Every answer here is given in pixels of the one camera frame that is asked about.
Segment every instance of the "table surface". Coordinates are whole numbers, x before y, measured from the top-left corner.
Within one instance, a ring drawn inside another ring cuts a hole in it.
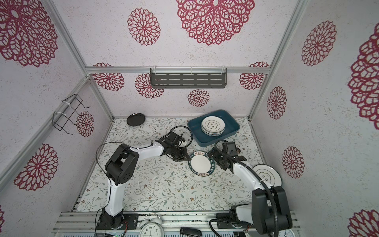
[[[177,125],[187,126],[191,118],[147,118],[138,127],[130,127],[126,119],[116,119],[107,142],[122,141],[131,146],[150,144]],[[241,149],[241,154],[252,165],[262,163],[247,118],[234,118],[240,130],[227,138]],[[104,168],[119,144],[106,144],[99,164]],[[210,151],[213,145],[200,147],[195,140],[188,153]],[[106,205],[108,181],[98,165],[95,166],[86,190],[77,207],[78,212],[93,212]],[[140,160],[125,188],[124,211],[139,210],[228,210],[230,206],[251,202],[251,193],[242,181],[229,170],[218,165],[213,174],[201,177],[188,167],[187,162],[174,162],[166,155]]]

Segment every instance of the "red floral medallion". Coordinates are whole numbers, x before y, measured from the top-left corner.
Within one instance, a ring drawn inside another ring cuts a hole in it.
[[[379,236],[379,213],[376,210],[355,212],[349,221],[349,237]]]
[[[209,101],[209,94],[203,89],[196,89],[189,93],[188,102],[196,107],[206,105]]]
[[[287,106],[286,93],[280,86],[275,87],[268,96],[267,111],[272,119],[280,118]]]
[[[283,152],[282,163],[285,171],[292,178],[300,178],[304,172],[304,159],[300,151],[293,146],[287,147]]]
[[[156,17],[150,11],[142,8],[131,12],[128,29],[133,39],[142,45],[154,44],[161,34]]]
[[[316,26],[304,42],[301,54],[304,64],[313,66],[323,61],[333,48],[336,34],[333,22],[327,20]]]
[[[95,123],[94,118],[87,111],[83,111],[79,114],[76,120],[76,128],[80,135],[88,137],[94,131]]]
[[[0,1],[0,51],[22,66],[49,64],[58,38],[54,25],[38,0]]]
[[[53,147],[42,144],[13,183],[20,189],[36,191],[54,177],[58,166],[58,157]]]
[[[230,40],[249,20],[253,0],[176,0],[177,15],[188,36],[198,43],[221,44]]]
[[[374,34],[359,48],[357,61],[350,69],[350,101],[359,108],[359,116],[374,122],[379,130],[379,23]]]
[[[0,206],[0,233],[1,233],[1,227],[3,226],[5,220],[4,220],[4,212],[1,210]]]
[[[113,67],[108,63],[97,63],[94,67]],[[121,73],[93,73],[95,82],[109,91],[118,91],[124,86],[124,78]]]
[[[150,73],[139,75],[136,78],[135,86],[138,93],[150,99],[160,97],[164,92],[164,89],[154,89],[151,87]]]
[[[249,67],[269,67],[268,63],[256,62],[250,64]],[[240,84],[243,88],[254,90],[259,88],[266,77],[263,73],[243,73],[240,75]]]

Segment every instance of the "blue plastic bin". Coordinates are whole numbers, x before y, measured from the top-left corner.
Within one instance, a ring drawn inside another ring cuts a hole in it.
[[[216,117],[221,118],[224,121],[225,130],[221,135],[217,137],[212,137],[212,136],[208,136],[201,130],[201,122],[203,121],[204,118],[208,116],[216,116]],[[202,115],[200,117],[189,120],[188,127],[192,131],[194,139],[197,141],[197,143],[201,147],[206,147],[211,144],[214,144],[217,140],[228,138],[236,134],[237,131],[240,129],[240,125],[225,110],[216,110],[206,115]]]

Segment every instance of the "plate stack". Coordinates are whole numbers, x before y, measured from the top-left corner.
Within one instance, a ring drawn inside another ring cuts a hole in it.
[[[201,130],[208,136],[216,137],[225,130],[224,121],[216,116],[209,116],[201,122]]]

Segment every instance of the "black oval dish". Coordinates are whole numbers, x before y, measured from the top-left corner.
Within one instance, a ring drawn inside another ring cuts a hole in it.
[[[128,119],[126,120],[126,123],[132,127],[139,126],[143,124],[144,122],[145,122],[145,115],[141,113],[134,113],[130,115]]]

